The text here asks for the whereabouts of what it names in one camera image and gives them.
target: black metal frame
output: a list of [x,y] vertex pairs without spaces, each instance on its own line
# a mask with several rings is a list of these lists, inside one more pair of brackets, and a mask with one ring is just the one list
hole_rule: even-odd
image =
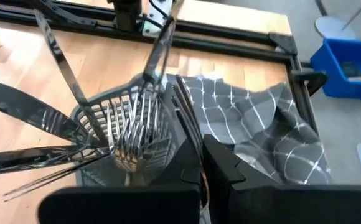
[[[114,10],[111,9],[51,0],[33,0],[32,2],[39,2],[33,4],[33,7],[37,7],[47,16],[48,23],[53,29],[145,43],[153,43],[154,41],[153,37],[143,36],[141,29],[136,32],[119,30],[115,22],[113,22],[116,15]],[[36,26],[34,13],[30,10],[24,10],[31,9],[29,4],[30,1],[26,0],[0,0],[0,5],[18,7],[0,7],[0,21]],[[317,132],[309,97],[326,82],[326,76],[323,73],[301,72],[301,64],[297,58],[298,51],[293,36],[275,33],[262,34],[187,21],[177,21],[176,31],[281,47],[283,52],[277,52],[196,37],[183,37],[177,34],[174,35],[172,41],[173,47],[285,64],[289,86],[298,111],[301,117]]]

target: wooden surface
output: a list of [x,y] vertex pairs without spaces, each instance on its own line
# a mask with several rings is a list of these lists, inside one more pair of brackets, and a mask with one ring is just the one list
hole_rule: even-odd
[[[73,0],[111,7],[106,0]],[[186,0],[179,18],[258,32],[290,34],[287,17],[271,12]],[[55,31],[87,97],[127,82],[143,69],[149,44]],[[286,79],[283,65],[185,49],[171,49],[169,73],[222,74],[227,83],[262,90]],[[14,86],[69,115],[75,100],[35,27],[0,22],[0,82]],[[0,151],[66,144],[0,113]],[[4,203],[3,193],[62,167],[0,175],[0,224],[37,223],[36,208],[51,191],[75,185],[71,175]]]

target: dish towel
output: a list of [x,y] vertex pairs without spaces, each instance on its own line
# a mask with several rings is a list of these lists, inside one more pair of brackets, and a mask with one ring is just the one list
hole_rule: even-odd
[[[182,77],[200,123],[262,173],[284,184],[331,184],[319,136],[299,115],[286,83],[252,92],[222,79]],[[175,83],[173,75],[167,75]]]

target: gray floor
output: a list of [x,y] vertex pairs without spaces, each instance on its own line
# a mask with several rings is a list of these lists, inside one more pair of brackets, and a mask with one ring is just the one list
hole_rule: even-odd
[[[321,16],[315,0],[207,1],[286,14],[301,61],[309,61],[312,54],[322,45],[322,38],[314,27],[315,20]],[[330,16],[345,20],[361,6],[361,0],[322,1]],[[351,26],[361,39],[361,13]],[[361,184],[361,164],[357,156],[357,144],[361,143],[361,101],[329,98],[319,90],[312,97],[312,105],[334,182]]]

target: blue bin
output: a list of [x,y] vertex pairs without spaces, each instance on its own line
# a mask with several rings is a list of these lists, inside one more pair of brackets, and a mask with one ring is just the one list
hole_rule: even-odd
[[361,71],[361,40],[324,39],[322,47],[311,57],[315,71],[325,71],[327,96],[361,99],[361,81],[348,80],[340,63],[352,63]]

